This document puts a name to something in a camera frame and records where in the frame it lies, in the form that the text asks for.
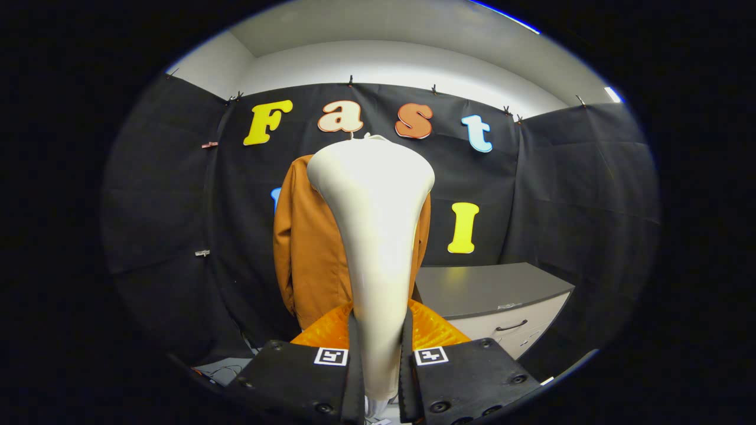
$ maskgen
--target gray cabinet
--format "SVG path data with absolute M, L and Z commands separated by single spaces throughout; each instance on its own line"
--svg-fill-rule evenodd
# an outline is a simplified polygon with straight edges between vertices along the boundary
M 514 359 L 546 332 L 573 285 L 520 262 L 474 267 L 422 267 L 423 303 L 471 340 L 492 338 Z

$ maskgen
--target white foam object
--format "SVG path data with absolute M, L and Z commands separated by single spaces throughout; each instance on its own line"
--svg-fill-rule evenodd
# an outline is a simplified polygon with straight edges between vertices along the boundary
M 396 396 L 417 221 L 435 174 L 422 156 L 379 135 L 319 150 L 307 176 L 341 234 L 358 322 L 368 417 Z

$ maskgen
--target black fabric wall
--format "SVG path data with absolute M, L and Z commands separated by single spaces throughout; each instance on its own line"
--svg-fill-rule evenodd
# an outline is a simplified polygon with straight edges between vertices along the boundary
M 251 109 L 283 100 L 293 109 L 267 131 L 271 139 L 244 145 Z M 180 79 L 161 78 L 113 148 L 103 222 L 124 299 L 158 340 L 196 363 L 243 356 L 239 329 L 257 346 L 299 332 L 275 280 L 270 193 L 297 157 L 350 137 L 317 124 L 324 105 L 342 100 L 361 106 L 364 126 L 355 137 L 383 135 L 423 155 L 435 171 L 424 265 L 526 261 L 576 285 L 554 332 L 523 358 L 531 368 L 558 367 L 550 355 L 582 355 L 613 334 L 621 320 L 604 316 L 630 311 L 658 231 L 652 158 L 622 105 L 569 108 L 515 123 L 502 110 L 417 88 L 306 85 L 224 102 Z M 406 103 L 433 110 L 427 138 L 396 135 L 397 111 Z M 461 119 L 474 114 L 491 127 L 485 133 L 491 152 L 470 146 Z M 218 146 L 202 149 L 208 141 Z M 455 202 L 480 208 L 470 254 L 447 249 Z M 194 255 L 204 249 L 211 254 Z M 549 341 L 562 343 L 559 338 L 571 344 L 568 355 L 554 354 Z
M 520 358 L 547 378 L 603 347 L 649 277 L 661 203 L 640 127 L 620 104 L 523 121 L 513 206 L 500 262 L 529 262 L 576 286 Z

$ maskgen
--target white ceiling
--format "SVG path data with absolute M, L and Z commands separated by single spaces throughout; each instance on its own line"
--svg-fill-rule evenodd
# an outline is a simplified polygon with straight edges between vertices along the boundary
M 255 57 L 345 40 L 428 45 L 504 68 L 568 105 L 580 104 L 575 95 L 587 104 L 611 101 L 607 84 L 547 35 L 467 0 L 295 0 L 230 32 Z

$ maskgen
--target blue letter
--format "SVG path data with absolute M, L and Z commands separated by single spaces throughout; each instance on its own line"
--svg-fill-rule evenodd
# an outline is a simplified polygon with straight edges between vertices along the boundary
M 276 207 L 278 206 L 278 195 L 281 193 L 281 188 L 275 188 L 271 191 L 271 197 L 273 198 L 273 214 L 276 213 Z
M 470 115 L 462 118 L 462 124 L 467 126 L 467 137 L 470 139 L 470 145 L 480 152 L 491 152 L 493 144 L 485 141 L 483 132 L 490 132 L 491 127 L 484 123 L 480 115 Z

